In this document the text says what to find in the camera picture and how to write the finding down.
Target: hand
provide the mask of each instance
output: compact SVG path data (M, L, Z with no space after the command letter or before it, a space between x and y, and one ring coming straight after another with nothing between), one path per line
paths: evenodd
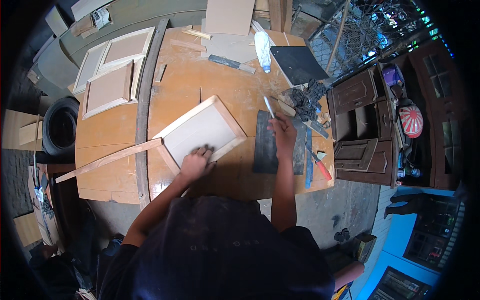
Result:
M273 130L273 136L276 140L276 157L278 160L293 159L293 147L297 139L297 130L293 127L292 121L282 114L276 113L278 119L268 120L271 125L267 126L268 130Z
M216 161L208 163L208 159L212 156L211 150L200 148L193 150L183 158L183 163L178 174L187 184L191 184L200 177L210 173L216 165Z

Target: wire mesh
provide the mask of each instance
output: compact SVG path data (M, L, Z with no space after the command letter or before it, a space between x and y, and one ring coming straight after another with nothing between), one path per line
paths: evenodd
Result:
M326 68L338 35L343 8L311 41L314 55ZM352 0L330 74L339 79L381 57L429 26L430 19L411 0Z

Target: metal fence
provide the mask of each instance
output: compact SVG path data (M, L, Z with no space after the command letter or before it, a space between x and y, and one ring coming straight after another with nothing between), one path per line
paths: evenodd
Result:
M312 36L311 47L325 69L343 8ZM340 79L378 59L415 48L438 30L412 0L352 0L330 75Z

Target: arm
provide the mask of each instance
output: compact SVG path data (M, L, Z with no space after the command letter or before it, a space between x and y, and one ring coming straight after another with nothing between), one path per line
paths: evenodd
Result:
M272 125L267 127L274 131L273 136L277 147L276 157L278 158L270 219L278 232L282 232L297 224L293 190L293 147L297 138L297 130L284 114L277 113L276 115L279 119L269 120Z
M194 181L209 173L216 162L207 164L212 151L200 148L185 156L180 173L172 183L150 202L133 221L123 244L140 247L148 233L167 215L170 202L180 197Z

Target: workbench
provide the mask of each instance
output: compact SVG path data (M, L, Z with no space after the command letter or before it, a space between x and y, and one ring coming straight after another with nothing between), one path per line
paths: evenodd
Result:
M268 31L277 46L305 46L302 38ZM171 46L170 40L200 44L200 38L184 34L181 28L167 29L156 62L154 79L160 66L166 65L162 80L152 83L148 140L178 117L195 107L201 99L218 95L237 123L247 134L247 140L218 160L212 173L191 187L190 195L217 194L239 200L271 198L275 175L255 174L252 171L258 110L266 110L264 96L277 96L289 88L282 71L272 61L271 72L264 73L258 60L247 65L255 74L215 64L201 58L201 53L191 49ZM82 107L83 94L76 95ZM322 112L328 112L326 97L320 99ZM99 158L135 145L137 104L121 105L88 119L79 116L76 131L75 163L79 168ZM326 140L313 132L312 148L323 151L323 159L331 174L335 173L331 129ZM147 152L148 185L150 198L154 199L174 179L157 149ZM334 185L327 181L315 167L313 182L305 189L305 173L295 176L295 194L326 189ZM138 204L135 155L119 159L77 176L80 198L118 203Z

